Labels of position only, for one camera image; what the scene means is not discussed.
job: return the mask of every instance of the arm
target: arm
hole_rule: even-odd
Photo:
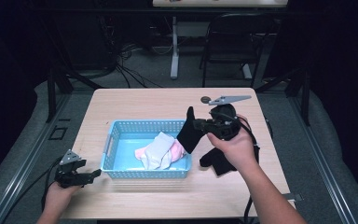
[[[53,182],[48,188],[45,210],[37,220],[37,223],[58,223],[62,212],[71,201],[72,195],[80,188],[80,186],[72,186],[70,188],[63,189],[57,182]]]
[[[207,134],[212,145],[225,154],[240,172],[249,188],[261,223],[306,223],[297,210],[281,195],[255,160],[252,138],[241,129],[229,141]]]

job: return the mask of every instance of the desk leg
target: desk leg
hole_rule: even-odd
[[[177,34],[177,22],[176,17],[172,18],[172,64],[171,64],[171,79],[178,78],[178,64],[179,64],[179,52],[178,52],[178,34]]]

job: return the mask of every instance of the chair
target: chair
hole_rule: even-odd
[[[265,38],[274,28],[274,20],[267,15],[228,13],[214,18],[205,36],[200,61],[202,87],[205,87],[207,63],[237,63],[240,70],[247,63],[254,63],[252,88]]]

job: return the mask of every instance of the basket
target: basket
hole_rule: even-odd
[[[135,149],[150,144],[160,132],[176,138],[184,123],[181,119],[115,120],[106,139],[101,170],[112,178],[185,178],[191,167],[190,154],[165,170],[146,170],[134,155]]]

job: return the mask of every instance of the table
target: table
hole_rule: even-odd
[[[286,7],[288,0],[153,0],[153,7]],[[178,78],[179,51],[177,48],[176,17],[172,18],[172,65],[171,79]]]
[[[196,119],[209,119],[213,108],[202,96],[251,95],[233,103],[245,115],[260,144],[260,164],[281,193],[288,193],[281,164],[269,136],[255,91],[249,88],[204,89],[101,89],[94,92],[72,150],[87,160],[79,172],[100,167],[103,147],[115,119],[186,119],[189,106]],[[200,167],[200,158],[213,146],[202,137],[192,155],[192,168],[181,179],[95,178],[73,196],[63,218],[172,219],[242,217],[249,191],[238,172],[217,177],[213,168]],[[250,216],[256,216],[254,208]]]

